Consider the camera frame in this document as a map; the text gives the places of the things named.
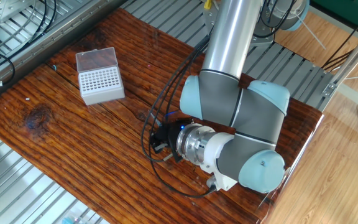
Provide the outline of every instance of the black device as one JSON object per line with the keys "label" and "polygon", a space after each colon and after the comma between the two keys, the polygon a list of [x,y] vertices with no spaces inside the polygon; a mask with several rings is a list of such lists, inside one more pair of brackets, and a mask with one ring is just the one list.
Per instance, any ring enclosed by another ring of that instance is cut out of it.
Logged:
{"label": "black device", "polygon": [[177,139],[180,131],[187,125],[193,123],[193,119],[177,119],[174,122],[163,122],[156,132],[150,136],[150,145],[156,154],[164,148],[170,148],[175,162],[180,162],[183,158],[177,153]]}

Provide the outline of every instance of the white mounting bracket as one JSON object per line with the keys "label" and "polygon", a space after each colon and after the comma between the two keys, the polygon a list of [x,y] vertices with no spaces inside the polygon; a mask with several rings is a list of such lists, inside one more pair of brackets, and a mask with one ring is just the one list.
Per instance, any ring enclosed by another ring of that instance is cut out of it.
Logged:
{"label": "white mounting bracket", "polygon": [[223,146],[233,138],[234,135],[232,134],[217,133],[205,145],[204,161],[200,164],[200,167],[203,171],[214,174],[207,181],[208,187],[214,184],[216,190],[223,189],[227,191],[237,183],[236,180],[220,173],[216,164],[216,159],[219,158]]}

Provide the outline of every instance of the silver metal tube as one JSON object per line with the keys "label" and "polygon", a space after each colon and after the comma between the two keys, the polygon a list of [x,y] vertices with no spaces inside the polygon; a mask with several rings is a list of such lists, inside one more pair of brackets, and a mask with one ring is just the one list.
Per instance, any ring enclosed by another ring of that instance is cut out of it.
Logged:
{"label": "silver metal tube", "polygon": [[240,79],[261,5],[261,0],[223,0],[203,69]]}
{"label": "silver metal tube", "polygon": [[345,61],[341,68],[333,77],[333,83],[340,85],[343,80],[353,71],[358,64],[358,46],[349,55],[349,58]]}

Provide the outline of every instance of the wooden floor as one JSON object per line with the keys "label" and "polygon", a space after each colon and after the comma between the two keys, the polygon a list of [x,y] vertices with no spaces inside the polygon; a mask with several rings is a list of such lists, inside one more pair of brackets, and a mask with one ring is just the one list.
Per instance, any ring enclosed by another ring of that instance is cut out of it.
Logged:
{"label": "wooden floor", "polygon": [[[322,66],[349,35],[309,13],[305,20],[327,47],[324,50],[305,27],[279,32],[276,41]],[[352,38],[339,53],[355,47]],[[358,76],[358,67],[350,76]],[[358,91],[358,79],[346,80]],[[269,223],[358,223],[358,116],[356,104],[337,93],[325,119],[298,164]]]}

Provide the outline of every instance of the robotic arm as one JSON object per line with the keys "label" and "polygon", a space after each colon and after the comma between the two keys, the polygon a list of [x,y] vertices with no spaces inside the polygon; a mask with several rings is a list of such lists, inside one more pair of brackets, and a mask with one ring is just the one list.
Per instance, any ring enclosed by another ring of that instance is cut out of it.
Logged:
{"label": "robotic arm", "polygon": [[[276,11],[295,6],[292,0],[277,1]],[[239,182],[267,193],[279,186],[285,172],[275,147],[289,91],[263,81],[253,81],[246,89],[238,86],[262,5],[261,0],[222,1],[203,68],[198,76],[187,78],[180,98],[183,113],[236,129],[235,135],[216,133],[192,123],[182,126],[177,136],[177,154],[213,173],[207,184],[217,190],[229,190]],[[299,15],[296,9],[276,14],[285,21]]]}

